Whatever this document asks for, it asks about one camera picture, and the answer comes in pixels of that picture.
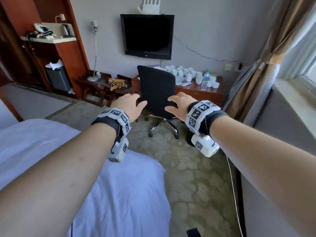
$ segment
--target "office chair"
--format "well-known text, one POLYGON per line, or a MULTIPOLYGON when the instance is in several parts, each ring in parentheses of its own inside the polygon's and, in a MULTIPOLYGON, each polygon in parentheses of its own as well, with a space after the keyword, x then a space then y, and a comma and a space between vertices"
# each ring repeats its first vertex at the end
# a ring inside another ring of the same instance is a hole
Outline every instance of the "office chair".
POLYGON ((160 119, 160 121, 151 128, 148 136, 152 137, 154 129, 162 122, 167 121, 175 132, 175 138, 179 139, 179 131, 175 125, 170 122, 170 120, 176 117, 165 111, 166 106, 171 105, 177 107, 176 103, 168 101, 168 97, 175 95, 176 80, 174 75, 167 71, 147 66, 138 66, 137 69, 140 78, 142 99, 148 102, 145 109, 153 113, 153 115, 145 117, 145 121, 148 121, 149 117, 160 119))

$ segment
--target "black tv screen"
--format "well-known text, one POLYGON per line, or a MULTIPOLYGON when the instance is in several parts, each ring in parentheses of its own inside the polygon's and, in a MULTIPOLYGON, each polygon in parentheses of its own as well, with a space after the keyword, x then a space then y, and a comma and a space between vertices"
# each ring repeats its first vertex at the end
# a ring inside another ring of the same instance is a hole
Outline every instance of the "black tv screen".
POLYGON ((171 60, 174 15, 121 14, 126 55, 171 60))

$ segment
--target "plastic bottle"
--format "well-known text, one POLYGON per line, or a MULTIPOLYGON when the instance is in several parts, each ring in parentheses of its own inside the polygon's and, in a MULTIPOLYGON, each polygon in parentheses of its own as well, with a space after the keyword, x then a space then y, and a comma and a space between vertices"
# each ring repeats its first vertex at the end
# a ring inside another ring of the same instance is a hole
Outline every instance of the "plastic bottle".
POLYGON ((210 71, 207 70, 203 77, 201 91, 206 91, 207 83, 209 82, 209 80, 210 80, 210 71))

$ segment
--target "window sill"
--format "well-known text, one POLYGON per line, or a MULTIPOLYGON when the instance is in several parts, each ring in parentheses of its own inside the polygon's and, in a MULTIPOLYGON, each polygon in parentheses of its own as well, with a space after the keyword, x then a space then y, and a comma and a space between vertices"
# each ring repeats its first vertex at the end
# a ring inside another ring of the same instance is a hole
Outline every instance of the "window sill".
POLYGON ((281 93, 316 139, 316 96, 295 79, 277 79, 273 89, 281 93))

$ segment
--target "white bed sheet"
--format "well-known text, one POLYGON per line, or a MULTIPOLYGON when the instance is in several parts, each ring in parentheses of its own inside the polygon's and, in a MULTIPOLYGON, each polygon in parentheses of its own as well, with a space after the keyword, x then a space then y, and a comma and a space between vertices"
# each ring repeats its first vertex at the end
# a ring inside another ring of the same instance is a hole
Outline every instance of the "white bed sheet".
MULTIPOLYGON (((0 130, 0 190, 79 133, 45 119, 0 130)), ((122 163, 107 160, 73 221, 73 236, 169 236, 164 172, 156 160, 130 150, 122 163)))

